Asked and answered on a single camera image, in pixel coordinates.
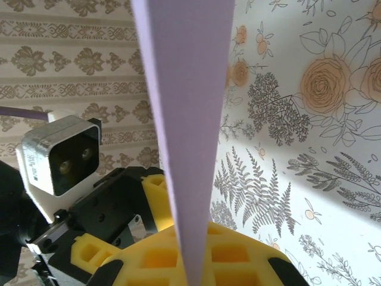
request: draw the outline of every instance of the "damask wallpaper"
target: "damask wallpaper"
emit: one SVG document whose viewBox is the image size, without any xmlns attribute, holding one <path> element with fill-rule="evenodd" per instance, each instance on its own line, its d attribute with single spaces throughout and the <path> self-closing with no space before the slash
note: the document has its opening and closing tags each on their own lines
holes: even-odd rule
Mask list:
<svg viewBox="0 0 381 286">
<path fill-rule="evenodd" d="M 120 166 L 158 166 L 129 1 L 1 0 L 0 45 L 1 105 L 100 118 L 100 176 Z M 0 116 L 0 160 L 17 167 L 21 136 L 43 124 Z M 32 265 L 23 250 L 10 285 L 34 285 Z"/>
<path fill-rule="evenodd" d="M 236 0 L 213 219 L 381 286 L 381 1 Z"/>
</svg>

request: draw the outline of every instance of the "leaf illustration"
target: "leaf illustration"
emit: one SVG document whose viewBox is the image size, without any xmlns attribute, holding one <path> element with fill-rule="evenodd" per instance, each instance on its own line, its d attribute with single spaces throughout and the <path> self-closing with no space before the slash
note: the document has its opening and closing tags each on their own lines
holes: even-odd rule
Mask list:
<svg viewBox="0 0 381 286">
<path fill-rule="evenodd" d="M 324 29 L 319 30 L 319 40 L 321 43 L 326 44 L 328 40 L 328 33 Z"/>
<path fill-rule="evenodd" d="M 300 41 L 304 48 L 315 54 L 319 55 L 324 52 L 324 44 L 320 42 L 320 34 L 319 32 L 308 32 L 300 36 Z"/>
<path fill-rule="evenodd" d="M 352 18 L 348 16 L 347 18 L 344 19 L 343 23 L 341 24 L 339 33 L 344 34 L 349 29 L 351 24 L 352 24 Z"/>
<path fill-rule="evenodd" d="M 378 131 L 381 131 L 381 126 L 375 126 L 374 128 L 370 128 L 369 130 L 374 131 L 376 129 L 378 129 Z M 343 138 L 347 140 L 349 143 L 351 143 L 353 140 L 351 136 L 352 134 L 350 132 L 347 133 L 343 136 Z M 326 162 L 334 167 L 332 173 L 325 172 L 319 169 L 318 161 L 314 157 L 306 154 L 300 154 L 297 160 L 289 160 L 289 166 L 287 167 L 287 169 L 300 171 L 300 169 L 303 167 L 304 169 L 315 170 L 316 172 L 314 172 L 312 175 L 307 175 L 307 182 L 311 182 L 313 184 L 314 189 L 330 191 L 335 189 L 336 187 L 339 187 L 339 185 L 342 182 L 353 184 L 353 187 L 356 189 L 356 192 L 342 187 L 339 187 L 339 189 L 337 190 L 337 193 L 343 196 L 344 199 L 346 199 L 346 201 L 343 201 L 343 203 L 347 207 L 359 210 L 361 212 L 370 212 L 372 211 L 371 207 L 381 208 L 380 192 L 372 186 L 372 182 L 374 182 L 374 180 L 377 179 L 377 176 L 371 174 L 366 167 L 364 167 L 359 161 L 352 158 L 350 155 L 343 152 L 340 152 L 340 154 L 344 157 L 344 159 L 335 156 L 336 161 Z M 381 222 L 381 212 L 372 213 L 370 215 L 370 219 Z M 338 262 L 340 262 L 342 266 L 346 268 L 348 267 L 348 264 L 345 263 L 344 259 L 340 257 L 338 254 L 336 255 L 335 259 Z"/>
<path fill-rule="evenodd" d="M 313 285 L 320 285 L 321 279 L 320 279 L 320 277 L 314 277 L 311 279 L 311 282 L 313 283 Z"/>
<path fill-rule="evenodd" d="M 330 126 L 333 122 L 333 118 L 332 117 L 327 117 L 325 118 L 322 123 L 321 123 L 321 127 L 327 127 L 327 126 Z"/>
<path fill-rule="evenodd" d="M 371 103 L 371 100 L 364 98 L 362 92 L 351 89 L 345 94 L 345 103 L 357 107 L 367 105 Z"/>
<path fill-rule="evenodd" d="M 250 70 L 250 73 L 257 74 L 257 69 L 255 67 L 250 67 L 249 70 Z"/>
<path fill-rule="evenodd" d="M 324 58 L 334 58 L 337 55 L 341 58 L 345 53 L 345 41 L 339 34 L 332 33 L 328 44 L 324 49 Z"/>
<path fill-rule="evenodd" d="M 232 148 L 232 157 L 226 153 L 226 165 L 221 163 L 214 180 L 214 186 L 225 194 L 228 190 L 230 208 L 237 213 L 243 209 L 243 224 L 252 218 L 252 230 L 257 233 L 264 225 L 275 225 L 281 236 L 282 225 L 286 222 L 293 234 L 296 221 L 291 216 L 290 194 L 291 184 L 283 193 L 278 189 L 277 170 L 273 160 L 273 174 L 270 182 L 263 177 L 258 162 L 247 150 L 252 170 L 247 172 L 246 165 Z"/>
<path fill-rule="evenodd" d="M 312 126 L 320 126 L 321 123 L 323 122 L 323 120 L 325 120 L 326 118 L 324 116 L 321 116 L 321 115 L 316 115 L 316 116 L 313 116 L 310 118 L 310 124 Z"/>
<path fill-rule="evenodd" d="M 359 69 L 363 65 L 368 54 L 370 42 L 371 36 L 360 40 L 345 56 L 345 62 L 352 72 Z"/>
<path fill-rule="evenodd" d="M 242 100 L 242 98 L 235 98 L 230 100 L 230 103 L 235 105 L 241 103 Z M 243 119 L 230 122 L 228 114 L 223 117 L 220 125 L 220 133 L 225 136 L 227 141 L 230 139 L 230 136 L 238 139 L 239 134 L 247 137 L 249 140 L 251 140 L 255 135 L 254 127 L 251 124 L 244 124 Z"/>
<path fill-rule="evenodd" d="M 352 146 L 353 143 L 356 142 L 356 139 L 353 137 L 353 134 L 351 132 L 345 132 L 342 140 L 344 145 L 347 147 Z"/>
<path fill-rule="evenodd" d="M 349 78 L 351 85 L 358 91 L 361 90 L 361 84 L 363 83 L 364 76 L 367 70 L 368 70 L 368 67 L 366 66 L 360 69 L 357 69 L 352 73 L 351 77 Z"/>
<path fill-rule="evenodd" d="M 340 122 L 341 121 L 341 118 L 343 118 L 344 116 L 344 112 L 345 112 L 345 107 L 344 105 L 340 105 L 338 107 L 338 109 L 336 109 L 336 111 L 333 113 L 334 114 L 334 117 L 336 119 L 337 122 Z"/>
<path fill-rule="evenodd" d="M 320 134 L 320 137 L 332 138 L 340 134 L 342 127 L 339 125 L 331 125 Z"/>
<path fill-rule="evenodd" d="M 257 74 L 255 82 L 250 85 L 248 112 L 255 132 L 260 132 L 268 124 L 269 135 L 278 146 L 291 145 L 294 135 L 299 142 L 304 142 L 310 118 L 299 111 L 299 106 L 292 100 L 293 95 L 281 97 L 277 87 L 278 81 L 273 73 Z"/>
<path fill-rule="evenodd" d="M 356 123 L 355 123 L 353 120 L 348 119 L 348 120 L 345 122 L 345 125 L 346 125 L 350 130 L 357 131 Z"/>
<path fill-rule="evenodd" d="M 364 105 L 359 110 L 355 112 L 355 114 L 364 114 L 371 112 L 377 106 L 377 101 L 371 101 L 367 105 Z"/>
<path fill-rule="evenodd" d="M 295 94 L 293 97 L 292 97 L 292 100 L 294 101 L 294 103 L 300 107 L 301 109 L 304 109 L 304 102 L 302 100 L 302 97 L 301 97 L 301 94 Z"/>
<path fill-rule="evenodd" d="M 357 129 L 359 129 L 361 127 L 361 125 L 363 124 L 363 121 L 361 119 L 357 119 L 355 121 L 355 124 L 356 124 Z"/>
<path fill-rule="evenodd" d="M 304 198 L 305 199 L 305 201 L 307 202 L 307 204 L 308 204 L 308 206 L 310 207 L 310 209 L 312 210 L 312 211 L 314 211 L 314 208 L 312 207 L 312 204 L 310 203 L 310 201 L 308 200 L 308 199 L 306 199 L 306 198 Z"/>
<path fill-rule="evenodd" d="M 380 140 L 381 139 L 381 126 L 375 126 L 366 129 L 363 133 L 361 133 L 361 137 L 366 140 Z"/>
<path fill-rule="evenodd" d="M 356 110 L 356 107 L 351 106 L 349 104 L 344 104 L 344 113 L 349 114 Z"/>
</svg>

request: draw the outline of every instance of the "purple paper strip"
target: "purple paper strip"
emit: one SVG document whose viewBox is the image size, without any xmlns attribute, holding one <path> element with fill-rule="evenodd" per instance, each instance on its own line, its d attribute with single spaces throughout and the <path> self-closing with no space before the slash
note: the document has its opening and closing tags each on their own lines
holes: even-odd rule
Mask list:
<svg viewBox="0 0 381 286">
<path fill-rule="evenodd" d="M 132 4 L 188 286 L 199 286 L 234 0 Z"/>
</svg>

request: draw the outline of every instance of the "orange flower illustration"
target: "orange flower illustration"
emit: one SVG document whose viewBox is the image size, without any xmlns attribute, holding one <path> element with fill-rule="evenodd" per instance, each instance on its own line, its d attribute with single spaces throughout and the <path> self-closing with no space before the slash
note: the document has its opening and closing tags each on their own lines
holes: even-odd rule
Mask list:
<svg viewBox="0 0 381 286">
<path fill-rule="evenodd" d="M 304 105 L 316 113 L 331 115 L 343 104 L 351 72 L 342 60 L 316 60 L 307 68 L 300 89 Z"/>
<path fill-rule="evenodd" d="M 226 78 L 225 78 L 225 89 L 227 89 L 227 87 L 229 86 L 229 82 L 230 82 L 230 65 L 227 66 L 227 69 L 226 69 Z"/>
<path fill-rule="evenodd" d="M 372 12 L 368 12 L 366 15 L 362 16 L 361 18 L 357 20 L 362 20 L 362 19 L 370 20 L 370 25 L 362 37 L 362 39 L 364 39 L 373 26 L 374 26 L 373 31 L 375 31 L 377 29 L 378 24 L 381 23 L 381 0 L 377 0 L 376 5 L 374 6 Z"/>
<path fill-rule="evenodd" d="M 239 29 L 237 29 L 237 35 L 234 38 L 237 45 L 242 45 L 246 42 L 246 36 L 247 36 L 247 30 L 245 26 L 241 26 Z"/>
<path fill-rule="evenodd" d="M 278 239 L 272 239 L 270 234 L 268 235 L 268 239 L 266 238 L 267 245 L 274 247 L 276 250 L 280 250 L 280 246 L 278 243 L 276 243 L 276 241 L 278 241 Z"/>
<path fill-rule="evenodd" d="M 259 146 L 254 147 L 258 151 L 258 155 L 261 157 L 262 160 L 264 160 L 264 156 L 266 155 L 265 149 L 261 148 L 261 142 L 259 143 Z"/>
<path fill-rule="evenodd" d="M 249 68 L 245 60 L 239 61 L 232 67 L 232 80 L 236 85 L 245 85 L 248 78 Z"/>
<path fill-rule="evenodd" d="M 268 48 L 270 45 L 270 42 L 268 41 L 274 36 L 274 34 L 268 34 L 265 35 L 263 34 L 263 22 L 261 22 L 261 28 L 258 29 L 258 35 L 257 35 L 257 51 L 260 55 L 263 55 L 263 58 L 268 54 L 269 56 L 273 57 L 273 52 Z"/>
<path fill-rule="evenodd" d="M 304 212 L 304 215 L 307 219 L 309 220 L 316 220 L 319 224 L 321 224 L 321 221 L 319 218 L 317 218 L 317 216 L 321 216 L 321 213 L 318 213 L 318 212 L 315 212 L 314 211 L 314 208 L 312 206 L 312 204 L 310 203 L 310 201 L 306 198 L 304 198 L 305 201 L 307 202 L 308 206 L 310 207 L 309 209 L 307 209 L 305 212 Z"/>
<path fill-rule="evenodd" d="M 381 58 L 376 59 L 370 64 L 369 68 L 361 68 L 356 71 L 355 75 L 359 76 L 361 72 L 365 72 L 360 85 L 363 96 L 368 100 L 381 102 Z"/>
</svg>

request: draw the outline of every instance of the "yellow foam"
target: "yellow foam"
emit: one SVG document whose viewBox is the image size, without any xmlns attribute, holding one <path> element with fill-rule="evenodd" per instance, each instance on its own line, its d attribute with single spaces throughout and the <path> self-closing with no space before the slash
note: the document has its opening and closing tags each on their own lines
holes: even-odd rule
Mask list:
<svg viewBox="0 0 381 286">
<path fill-rule="evenodd" d="M 70 263 L 91 274 L 94 274 L 107 258 L 120 252 L 119 248 L 90 234 L 76 237 L 75 240 L 71 246 Z"/>
<path fill-rule="evenodd" d="M 283 286 L 268 263 L 271 257 L 288 258 L 250 237 L 210 222 L 202 286 Z M 109 257 L 124 265 L 113 286 L 186 286 L 174 227 Z"/>
<path fill-rule="evenodd" d="M 172 226 L 173 219 L 164 175 L 150 175 L 142 181 L 145 196 L 158 231 Z"/>
</svg>

